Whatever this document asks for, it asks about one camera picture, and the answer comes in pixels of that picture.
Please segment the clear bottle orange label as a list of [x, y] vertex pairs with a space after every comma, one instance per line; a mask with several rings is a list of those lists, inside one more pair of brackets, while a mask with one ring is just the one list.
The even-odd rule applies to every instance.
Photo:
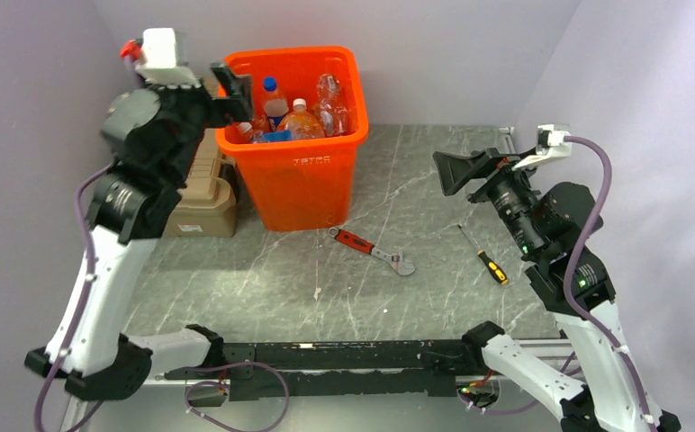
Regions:
[[246, 143], [258, 143], [263, 141], [264, 132], [257, 129], [250, 122], [239, 122], [237, 130]]

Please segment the blue label crushed bottle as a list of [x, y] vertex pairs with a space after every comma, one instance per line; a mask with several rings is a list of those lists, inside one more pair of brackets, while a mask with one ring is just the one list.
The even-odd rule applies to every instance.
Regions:
[[293, 135], [289, 130], [261, 132], [253, 138], [252, 143], [277, 143], [291, 141], [292, 139]]

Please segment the large orange label bottle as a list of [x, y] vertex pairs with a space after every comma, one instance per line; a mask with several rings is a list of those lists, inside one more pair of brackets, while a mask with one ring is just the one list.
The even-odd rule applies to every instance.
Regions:
[[313, 140], [326, 137], [320, 121], [307, 109], [303, 98], [293, 100], [293, 109], [279, 122], [277, 131], [290, 131], [293, 140]]

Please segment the clear bottle blue label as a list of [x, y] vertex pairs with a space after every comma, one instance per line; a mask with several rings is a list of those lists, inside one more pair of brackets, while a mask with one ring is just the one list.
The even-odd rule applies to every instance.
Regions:
[[316, 84], [317, 102], [313, 114], [320, 121], [327, 137], [348, 132], [348, 108], [340, 82], [332, 74], [323, 74]]

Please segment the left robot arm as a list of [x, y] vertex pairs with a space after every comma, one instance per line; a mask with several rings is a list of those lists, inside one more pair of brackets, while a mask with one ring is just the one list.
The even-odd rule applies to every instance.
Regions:
[[224, 366], [223, 340], [189, 325], [172, 334], [129, 337], [124, 319], [140, 271], [162, 237], [209, 129], [253, 118], [252, 80], [229, 66], [211, 70], [223, 95], [212, 96], [186, 67], [118, 96], [101, 128], [113, 162], [91, 180], [81, 213], [85, 253], [67, 309], [50, 342], [27, 353], [27, 369], [61, 379], [82, 401], [121, 401], [152, 375]]

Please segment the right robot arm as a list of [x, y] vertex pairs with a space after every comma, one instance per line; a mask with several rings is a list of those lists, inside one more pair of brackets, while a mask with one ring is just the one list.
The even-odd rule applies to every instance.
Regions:
[[520, 156], [495, 148], [469, 156], [438, 151], [433, 161], [446, 196], [482, 181], [469, 202], [493, 205], [528, 262], [532, 290], [567, 337], [582, 379], [527, 353], [490, 321], [463, 335], [465, 368], [508, 377], [549, 410], [563, 431], [680, 430], [678, 417], [660, 409], [633, 375], [613, 282], [585, 244], [603, 224], [590, 189], [561, 182], [540, 193], [518, 169]]

